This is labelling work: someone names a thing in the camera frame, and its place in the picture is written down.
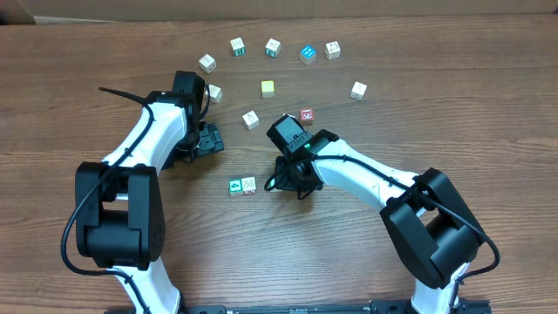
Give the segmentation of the wooden block red side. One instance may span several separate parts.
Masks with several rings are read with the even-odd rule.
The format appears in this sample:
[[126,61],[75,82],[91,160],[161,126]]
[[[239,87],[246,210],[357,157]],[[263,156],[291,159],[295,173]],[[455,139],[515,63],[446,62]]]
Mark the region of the wooden block red side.
[[256,182],[255,177],[245,177],[241,179],[242,182],[242,192],[245,195],[256,193]]

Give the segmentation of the green numeral four block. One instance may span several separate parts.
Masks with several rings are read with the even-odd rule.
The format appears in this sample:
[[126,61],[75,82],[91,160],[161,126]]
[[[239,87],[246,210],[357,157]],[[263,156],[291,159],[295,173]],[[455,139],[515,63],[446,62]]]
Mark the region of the green numeral four block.
[[232,179],[228,181],[228,192],[231,196],[242,195],[243,185],[241,179]]

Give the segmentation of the red letter E block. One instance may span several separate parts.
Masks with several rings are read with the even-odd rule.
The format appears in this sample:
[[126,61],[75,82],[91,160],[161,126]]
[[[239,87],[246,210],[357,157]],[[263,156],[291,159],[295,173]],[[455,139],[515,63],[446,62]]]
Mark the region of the red letter E block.
[[303,126],[312,125],[315,120],[315,115],[312,108],[302,109],[299,114],[299,120]]

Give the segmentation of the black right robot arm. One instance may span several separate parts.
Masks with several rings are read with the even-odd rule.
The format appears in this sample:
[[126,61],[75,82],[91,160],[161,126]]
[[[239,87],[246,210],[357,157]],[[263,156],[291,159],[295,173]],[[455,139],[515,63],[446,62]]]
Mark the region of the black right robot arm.
[[267,131],[281,151],[265,190],[299,200],[323,186],[377,210],[403,265],[415,278],[408,300],[372,300],[372,313],[488,313],[487,300],[459,297],[459,282],[484,243],[484,232],[450,179],[435,168],[400,171],[351,148],[336,134],[306,131],[290,115]]

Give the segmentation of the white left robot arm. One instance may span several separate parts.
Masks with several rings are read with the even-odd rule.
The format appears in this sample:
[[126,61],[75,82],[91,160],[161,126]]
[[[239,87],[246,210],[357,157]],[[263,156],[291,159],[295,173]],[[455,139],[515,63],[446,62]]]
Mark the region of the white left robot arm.
[[78,253],[98,266],[95,276],[115,276],[133,302],[132,313],[185,313],[182,293],[172,284],[161,252],[166,222],[160,172],[223,150],[214,124],[204,121],[210,91],[195,72],[177,71],[169,91],[145,97],[116,91],[141,106],[132,131],[100,162],[84,162],[75,174],[76,208],[61,239],[66,267],[68,237],[76,232]]

